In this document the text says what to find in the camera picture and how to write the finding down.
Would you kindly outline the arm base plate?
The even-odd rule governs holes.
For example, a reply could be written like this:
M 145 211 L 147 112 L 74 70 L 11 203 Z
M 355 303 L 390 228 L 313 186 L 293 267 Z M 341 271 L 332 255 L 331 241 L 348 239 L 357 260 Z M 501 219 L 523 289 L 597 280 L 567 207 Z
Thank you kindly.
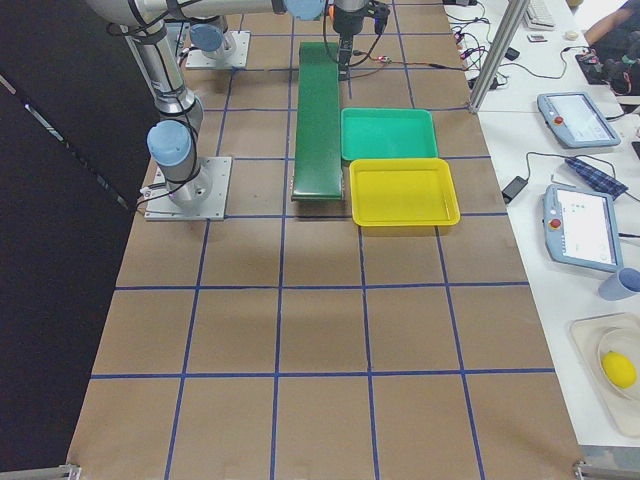
M 191 70 L 243 69 L 248 60 L 251 33 L 222 32 L 202 26 L 190 32 L 192 49 L 187 54 L 186 68 Z
M 177 185 L 165 181 L 159 166 L 154 182 L 158 188 L 146 186 L 141 189 L 145 200 L 144 218 L 147 221 L 222 221 L 226 213 L 226 202 L 232 171 L 231 157 L 199 157 L 198 175 L 178 189 Z

